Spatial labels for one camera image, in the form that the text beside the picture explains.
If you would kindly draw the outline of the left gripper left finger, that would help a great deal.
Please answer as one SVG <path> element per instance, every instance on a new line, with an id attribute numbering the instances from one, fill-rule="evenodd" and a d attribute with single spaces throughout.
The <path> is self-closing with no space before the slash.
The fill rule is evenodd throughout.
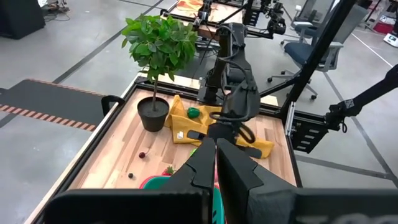
<path id="1" fill-rule="evenodd" d="M 189 159 L 160 189 L 175 192 L 200 189 L 212 192 L 215 178 L 215 157 L 214 140 L 205 138 Z"/>

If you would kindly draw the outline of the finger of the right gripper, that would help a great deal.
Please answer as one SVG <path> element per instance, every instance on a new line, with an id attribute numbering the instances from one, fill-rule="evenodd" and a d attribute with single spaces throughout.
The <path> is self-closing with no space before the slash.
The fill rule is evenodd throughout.
<path id="1" fill-rule="evenodd" d="M 196 141 L 202 141 L 206 137 L 206 134 L 194 131 L 194 130 L 189 130 L 187 133 L 187 138 L 193 139 Z"/>
<path id="2" fill-rule="evenodd" d="M 255 147 L 249 147 L 249 146 L 239 146 L 239 149 L 245 152 L 248 156 L 260 159 L 262 157 L 262 151 L 260 149 L 257 149 Z"/>

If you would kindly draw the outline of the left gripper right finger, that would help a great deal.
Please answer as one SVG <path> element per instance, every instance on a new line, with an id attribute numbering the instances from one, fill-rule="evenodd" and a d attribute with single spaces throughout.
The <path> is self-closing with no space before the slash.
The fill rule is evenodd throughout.
<path id="1" fill-rule="evenodd" d="M 218 182 L 227 224 L 293 224 L 295 186 L 225 139 L 217 140 Z"/>

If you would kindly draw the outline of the teal basket with pink rim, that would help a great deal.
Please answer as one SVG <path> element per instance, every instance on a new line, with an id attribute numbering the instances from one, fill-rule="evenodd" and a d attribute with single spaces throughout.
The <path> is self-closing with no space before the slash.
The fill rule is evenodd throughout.
<path id="1" fill-rule="evenodd" d="M 170 176 L 167 175 L 153 175 L 146 178 L 141 185 L 140 189 L 149 189 L 149 190 L 157 190 L 161 188 L 168 180 Z M 212 224 L 227 224 L 225 214 L 224 214 L 224 206 L 222 201 L 222 196 L 220 192 L 219 185 L 217 183 L 214 184 L 213 191 L 213 218 Z"/>

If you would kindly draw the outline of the mustard yellow cloth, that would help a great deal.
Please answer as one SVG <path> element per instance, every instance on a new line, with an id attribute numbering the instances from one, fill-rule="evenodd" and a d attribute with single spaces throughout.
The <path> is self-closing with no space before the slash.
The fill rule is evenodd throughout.
<path id="1" fill-rule="evenodd" d="M 201 111 L 201 115 L 198 118 L 190 119 L 187 116 L 187 109 L 184 108 L 181 97 L 179 95 L 174 96 L 164 126 L 172 130 L 173 142 L 175 144 L 189 143 L 199 146 L 201 141 L 187 138 L 188 131 L 194 130 L 206 134 L 208 126 L 216 122 L 209 117 L 209 114 L 221 111 L 220 106 L 200 105 L 194 108 L 198 108 Z M 183 132 L 183 139 L 177 138 L 177 133 L 180 131 Z M 267 158 L 274 148 L 274 143 L 271 141 L 256 138 L 253 143 L 248 143 L 240 135 L 237 137 L 237 145 L 260 149 L 262 151 L 261 159 Z"/>

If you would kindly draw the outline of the leafy tree in black pot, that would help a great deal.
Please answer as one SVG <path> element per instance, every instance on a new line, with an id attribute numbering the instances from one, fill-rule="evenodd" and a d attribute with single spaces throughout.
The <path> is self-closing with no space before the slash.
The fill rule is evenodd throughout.
<path id="1" fill-rule="evenodd" d="M 145 130 L 160 131 L 169 113 L 169 103 L 157 96 L 159 78 L 183 70 L 193 59 L 198 32 L 193 24 L 185 24 L 171 16 L 146 16 L 125 18 L 126 26 L 121 47 L 130 45 L 129 56 L 142 68 L 140 71 L 153 85 L 152 96 L 140 100 L 137 112 Z"/>

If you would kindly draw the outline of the blue office chair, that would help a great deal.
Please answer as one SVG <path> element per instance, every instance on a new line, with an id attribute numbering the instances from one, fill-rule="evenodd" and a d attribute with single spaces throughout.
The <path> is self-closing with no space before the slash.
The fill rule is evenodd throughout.
<path id="1" fill-rule="evenodd" d="M 322 58 L 315 68 L 316 71 L 327 72 L 337 68 L 340 49 L 343 48 L 343 44 L 348 36 L 352 33 L 354 28 L 361 23 L 367 13 L 367 9 L 359 6 L 358 4 L 353 5 L 346 19 L 336 33 L 333 41 L 329 45 L 327 51 L 322 55 Z M 284 45 L 284 52 L 292 58 L 294 63 L 299 68 L 303 68 L 305 63 L 309 60 L 309 57 L 313 50 L 315 50 L 315 46 L 325 30 L 328 21 L 329 19 L 325 19 L 323 21 L 310 44 L 300 40 L 298 42 L 289 42 Z M 297 81 L 299 76 L 299 72 L 294 73 L 290 70 L 283 70 L 279 75 L 272 75 L 267 79 L 267 82 L 270 83 L 274 78 L 284 78 L 285 82 L 268 90 L 262 91 L 260 95 L 267 96 L 283 88 L 291 86 L 295 83 L 295 81 Z"/>

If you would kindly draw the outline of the background robot workstation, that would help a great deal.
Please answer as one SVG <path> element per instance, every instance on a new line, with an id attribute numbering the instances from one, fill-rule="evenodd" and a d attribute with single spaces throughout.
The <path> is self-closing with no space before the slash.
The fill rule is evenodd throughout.
<path id="1" fill-rule="evenodd" d="M 202 37 L 214 37 L 223 24 L 237 23 L 248 28 L 248 34 L 272 39 L 286 31 L 283 4 L 278 0 L 178 0 L 168 9 L 161 9 L 164 19 L 173 17 L 191 23 Z"/>

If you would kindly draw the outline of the grey office chair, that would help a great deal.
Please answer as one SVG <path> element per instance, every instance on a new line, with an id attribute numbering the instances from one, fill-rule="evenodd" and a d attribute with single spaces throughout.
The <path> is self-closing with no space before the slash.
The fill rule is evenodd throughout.
<path id="1" fill-rule="evenodd" d="M 312 6 L 296 5 L 295 11 L 295 17 L 292 19 L 291 26 L 293 31 L 298 33 L 298 39 L 284 39 L 280 42 L 280 45 L 287 44 L 288 42 L 302 43 L 305 38 L 305 31 L 312 26 Z"/>

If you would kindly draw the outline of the black mat with striped edges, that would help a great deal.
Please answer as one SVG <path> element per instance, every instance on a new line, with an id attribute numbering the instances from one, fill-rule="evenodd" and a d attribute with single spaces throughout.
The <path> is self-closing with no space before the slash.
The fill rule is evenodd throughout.
<path id="1" fill-rule="evenodd" d="M 25 79 L 0 93 L 0 111 L 94 131 L 104 118 L 101 93 Z"/>

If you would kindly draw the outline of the white sign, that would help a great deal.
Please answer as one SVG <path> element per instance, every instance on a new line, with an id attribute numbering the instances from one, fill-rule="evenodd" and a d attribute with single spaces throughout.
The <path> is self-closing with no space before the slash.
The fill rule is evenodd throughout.
<path id="1" fill-rule="evenodd" d="M 395 48 L 398 48 L 398 34 L 387 33 L 383 41 Z"/>

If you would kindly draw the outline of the black cabinet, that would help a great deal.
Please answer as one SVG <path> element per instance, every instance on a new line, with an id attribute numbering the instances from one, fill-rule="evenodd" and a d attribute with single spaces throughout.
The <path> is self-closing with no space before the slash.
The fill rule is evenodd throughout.
<path id="1" fill-rule="evenodd" d="M 0 37 L 18 40 L 44 27 L 38 0 L 0 0 Z"/>

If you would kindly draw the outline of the silver frame bracket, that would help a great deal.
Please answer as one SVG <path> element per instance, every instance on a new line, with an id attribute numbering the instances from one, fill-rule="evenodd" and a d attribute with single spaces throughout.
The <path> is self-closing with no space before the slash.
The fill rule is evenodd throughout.
<path id="1" fill-rule="evenodd" d="M 289 110 L 286 117 L 285 122 L 285 135 L 290 137 L 292 133 L 292 124 L 294 120 L 294 113 L 295 113 L 296 102 L 292 101 L 289 106 Z"/>

